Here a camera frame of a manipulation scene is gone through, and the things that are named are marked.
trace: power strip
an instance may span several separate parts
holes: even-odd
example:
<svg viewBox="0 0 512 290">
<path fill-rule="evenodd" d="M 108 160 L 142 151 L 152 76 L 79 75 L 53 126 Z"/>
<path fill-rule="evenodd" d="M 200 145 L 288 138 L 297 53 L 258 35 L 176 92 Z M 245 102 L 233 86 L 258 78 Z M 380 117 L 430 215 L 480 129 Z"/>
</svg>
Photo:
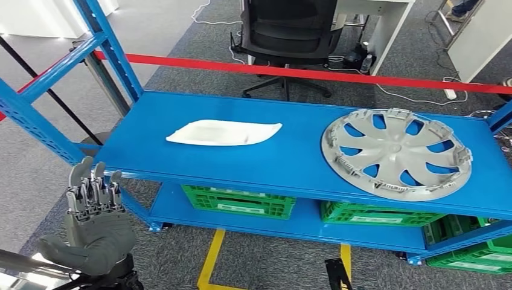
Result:
<svg viewBox="0 0 512 290">
<path fill-rule="evenodd" d="M 446 94 L 446 97 L 448 98 L 448 100 L 454 100 L 454 99 L 457 98 L 457 94 L 452 89 L 445 89 L 444 93 Z"/>
</svg>

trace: blue shelf board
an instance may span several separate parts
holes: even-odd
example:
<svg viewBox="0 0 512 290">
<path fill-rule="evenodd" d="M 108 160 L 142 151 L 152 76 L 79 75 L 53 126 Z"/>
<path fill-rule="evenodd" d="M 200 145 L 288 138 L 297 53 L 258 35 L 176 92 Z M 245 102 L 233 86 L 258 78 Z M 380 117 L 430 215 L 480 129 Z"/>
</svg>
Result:
<svg viewBox="0 0 512 290">
<path fill-rule="evenodd" d="M 298 199 L 289 220 L 244 214 L 196 210 L 177 184 L 164 182 L 153 203 L 150 218 L 158 222 L 193 225 L 292 239 L 347 243 L 384 250 L 424 253 L 421 227 L 325 224 L 319 202 Z"/>
<path fill-rule="evenodd" d="M 483 119 L 422 114 L 454 131 L 473 153 L 473 172 L 457 192 L 429 202 L 380 198 L 339 177 L 320 149 L 324 129 L 356 108 L 234 97 L 145 92 L 97 155 L 126 177 L 211 185 L 300 198 L 512 219 L 512 170 Z M 211 147 L 165 137 L 201 119 L 282 123 L 265 142 Z"/>
</svg>

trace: black pole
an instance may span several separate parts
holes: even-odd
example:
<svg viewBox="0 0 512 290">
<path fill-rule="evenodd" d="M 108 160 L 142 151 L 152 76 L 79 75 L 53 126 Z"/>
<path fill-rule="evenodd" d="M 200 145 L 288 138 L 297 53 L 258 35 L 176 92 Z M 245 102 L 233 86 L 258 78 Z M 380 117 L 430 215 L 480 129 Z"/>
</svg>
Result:
<svg viewBox="0 0 512 290">
<path fill-rule="evenodd" d="M 12 58 L 14 58 L 15 61 L 17 61 L 17 63 L 19 63 L 19 65 L 21 67 L 23 67 L 24 70 L 26 70 L 26 72 L 28 72 L 28 74 L 30 76 L 32 76 L 32 77 L 37 77 L 38 76 L 37 73 L 35 72 L 35 70 L 33 70 L 28 65 L 28 63 L 23 58 L 21 58 L 21 56 L 14 50 L 14 48 L 12 48 L 9 45 L 9 43 L 7 43 L 2 38 L 2 36 L 0 36 L 0 45 L 5 49 L 6 52 L 8 52 L 11 55 Z M 87 126 L 85 126 L 85 124 L 78 118 L 78 116 L 76 116 L 75 113 L 73 113 L 73 111 L 68 107 L 68 105 L 66 105 L 62 101 L 62 99 L 52 89 L 48 89 L 46 92 L 82 128 L 82 130 L 84 130 L 87 133 L 87 135 L 89 135 L 89 137 L 94 142 L 96 142 L 96 144 L 103 145 L 103 143 L 91 132 L 91 130 L 89 130 L 89 128 L 87 128 Z"/>
</svg>

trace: chair base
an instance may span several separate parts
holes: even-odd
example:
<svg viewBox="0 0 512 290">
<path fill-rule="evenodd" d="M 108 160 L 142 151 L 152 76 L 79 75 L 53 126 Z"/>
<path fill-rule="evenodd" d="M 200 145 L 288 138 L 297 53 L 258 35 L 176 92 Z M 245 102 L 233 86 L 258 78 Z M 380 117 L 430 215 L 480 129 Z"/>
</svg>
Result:
<svg viewBox="0 0 512 290">
<path fill-rule="evenodd" d="M 290 83 L 295 83 L 297 85 L 306 86 L 308 88 L 315 89 L 322 93 L 325 98 L 330 98 L 332 93 L 325 87 L 316 85 L 312 82 L 308 82 L 303 79 L 297 79 L 294 77 L 273 77 L 269 80 L 265 80 L 257 85 L 246 88 L 242 91 L 242 96 L 246 98 L 251 98 L 249 94 L 250 91 L 254 91 L 256 89 L 261 89 L 266 86 L 274 85 L 276 83 L 280 83 L 281 87 L 284 88 L 284 95 L 286 96 L 286 100 L 290 101 Z"/>
</svg>

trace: water bottle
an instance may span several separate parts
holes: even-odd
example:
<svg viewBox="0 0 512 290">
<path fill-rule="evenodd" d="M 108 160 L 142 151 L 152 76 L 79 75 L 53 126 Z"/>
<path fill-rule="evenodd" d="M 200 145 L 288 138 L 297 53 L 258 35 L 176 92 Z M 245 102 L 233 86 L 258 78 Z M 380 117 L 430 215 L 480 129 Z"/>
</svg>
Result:
<svg viewBox="0 0 512 290">
<path fill-rule="evenodd" d="M 370 71 L 371 62 L 373 60 L 373 56 L 371 54 L 367 55 L 363 60 L 363 64 L 361 64 L 361 69 L 359 70 L 363 74 L 368 74 Z"/>
</svg>

